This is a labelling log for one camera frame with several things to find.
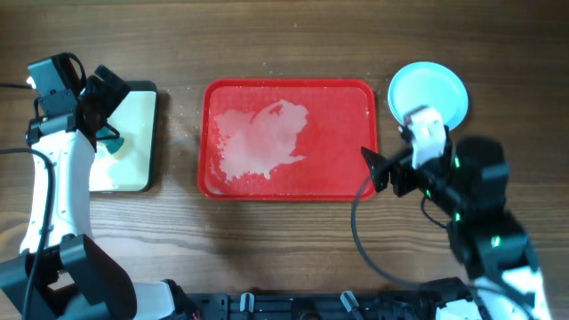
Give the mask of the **green and yellow sponge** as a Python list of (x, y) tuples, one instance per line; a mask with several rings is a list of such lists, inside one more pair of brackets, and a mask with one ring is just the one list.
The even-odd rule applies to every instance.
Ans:
[(96, 132), (96, 139), (101, 142), (110, 155), (114, 155), (124, 144), (124, 138), (111, 124), (105, 124)]

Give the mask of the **light blue plate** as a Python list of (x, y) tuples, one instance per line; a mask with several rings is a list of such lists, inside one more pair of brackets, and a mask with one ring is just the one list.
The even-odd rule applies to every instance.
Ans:
[(390, 81), (387, 102), (400, 124), (408, 112), (433, 107), (450, 131), (465, 120), (469, 109), (465, 84), (451, 69), (430, 61), (414, 62), (398, 70)]

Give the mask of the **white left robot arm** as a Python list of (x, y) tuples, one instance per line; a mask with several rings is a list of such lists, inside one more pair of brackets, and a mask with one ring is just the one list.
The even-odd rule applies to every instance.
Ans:
[(170, 279), (136, 284), (92, 239), (89, 181), (109, 117), (121, 107), (156, 113), (151, 81), (104, 66), (86, 75), (69, 61), (28, 68), (37, 90), (25, 152), (35, 164), (28, 231), (1, 265), (1, 288), (25, 319), (198, 319)]

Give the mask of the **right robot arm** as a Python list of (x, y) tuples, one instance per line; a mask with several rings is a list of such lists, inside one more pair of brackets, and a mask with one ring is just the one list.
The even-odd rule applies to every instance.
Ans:
[(443, 154), (419, 168), (412, 148), (386, 158), (361, 149), (367, 181), (397, 196), (419, 190), (449, 220), (450, 249), (492, 319), (549, 319), (540, 262), (530, 237), (506, 208), (509, 165), (501, 144), (486, 137), (446, 142)]

